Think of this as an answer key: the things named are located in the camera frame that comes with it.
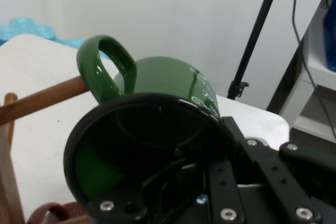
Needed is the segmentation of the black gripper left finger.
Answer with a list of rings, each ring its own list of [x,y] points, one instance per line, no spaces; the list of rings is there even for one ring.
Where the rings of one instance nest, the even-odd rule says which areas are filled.
[[[243,223],[231,163],[212,155],[107,156],[86,169],[92,223]]]

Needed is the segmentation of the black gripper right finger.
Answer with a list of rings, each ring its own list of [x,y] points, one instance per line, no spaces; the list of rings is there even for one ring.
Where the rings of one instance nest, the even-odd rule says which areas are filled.
[[[250,144],[222,118],[247,223],[335,223],[335,156],[303,144]]]

